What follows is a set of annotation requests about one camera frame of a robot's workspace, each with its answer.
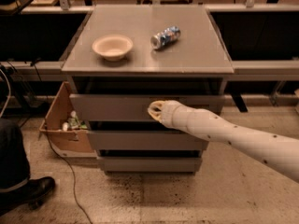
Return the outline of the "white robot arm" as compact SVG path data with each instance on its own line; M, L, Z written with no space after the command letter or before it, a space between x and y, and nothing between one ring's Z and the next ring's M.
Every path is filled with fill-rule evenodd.
M149 115L164 127L230 145L256 161L299 182L299 140L233 124L215 113L175 100L155 101Z

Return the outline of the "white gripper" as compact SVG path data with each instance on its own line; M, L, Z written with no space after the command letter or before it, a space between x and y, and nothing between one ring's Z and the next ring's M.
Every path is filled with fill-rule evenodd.
M165 127L185 129L189 108L177 101L154 101L149 104L149 115Z

